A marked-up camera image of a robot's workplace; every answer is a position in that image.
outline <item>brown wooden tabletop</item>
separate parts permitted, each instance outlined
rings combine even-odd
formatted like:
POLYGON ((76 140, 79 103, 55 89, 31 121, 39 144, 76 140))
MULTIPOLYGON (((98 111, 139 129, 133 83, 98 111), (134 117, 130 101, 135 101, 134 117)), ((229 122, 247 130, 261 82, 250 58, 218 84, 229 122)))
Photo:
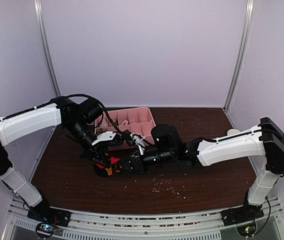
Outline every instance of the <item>brown wooden tabletop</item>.
MULTIPOLYGON (((184 142, 226 135, 231 125, 217 108, 152 108, 156 124, 177 128, 184 142)), ((93 164, 80 159, 81 147, 56 129, 32 183, 54 207, 109 214, 166 214, 241 205, 255 180, 247 158, 203 169, 153 168, 145 175, 95 175, 93 164)), ((123 156, 130 150, 112 152, 123 156)))

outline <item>pink plastic container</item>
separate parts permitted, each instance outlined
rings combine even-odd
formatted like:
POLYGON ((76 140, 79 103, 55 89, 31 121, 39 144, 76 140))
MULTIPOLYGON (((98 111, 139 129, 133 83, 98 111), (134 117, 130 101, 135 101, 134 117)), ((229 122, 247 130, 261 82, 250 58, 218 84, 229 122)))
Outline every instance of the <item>pink plastic container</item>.
MULTIPOLYGON (((135 133, 146 137, 150 143, 154 143, 151 135, 151 130, 155 127, 155 121, 152 116, 151 110, 148 107, 128 108, 122 110, 115 110, 108 112, 112 120, 118 126, 121 131, 128 129, 131 133, 135 133)), ((95 120, 95 126, 97 126, 101 117, 95 120)), ((103 122, 97 128, 95 128, 95 134, 100 134, 106 131, 116 131, 115 128, 106 118, 105 114, 103 122)), ((121 146, 110 147, 110 150, 129 149, 130 147, 124 143, 121 146)))

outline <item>white panel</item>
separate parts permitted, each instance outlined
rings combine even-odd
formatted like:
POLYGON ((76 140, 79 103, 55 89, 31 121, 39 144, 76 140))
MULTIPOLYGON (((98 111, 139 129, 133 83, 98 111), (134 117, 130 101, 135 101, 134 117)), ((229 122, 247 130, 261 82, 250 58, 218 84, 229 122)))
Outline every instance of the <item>white panel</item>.
MULTIPOLYGON (((0 116, 39 105, 53 96, 34 1, 0 0, 0 116)), ((50 131, 39 131, 7 147, 9 157, 27 178, 50 131)), ((12 197, 0 182, 0 232, 12 197)))
MULTIPOLYGON (((231 118, 238 129, 270 117, 284 131, 284 0, 256 1, 252 36, 231 118)), ((254 157, 260 171, 260 159, 254 157)), ((284 178, 273 191, 284 210, 284 178)))
POLYGON ((245 0, 46 0, 43 13, 63 95, 107 106, 221 107, 245 0))

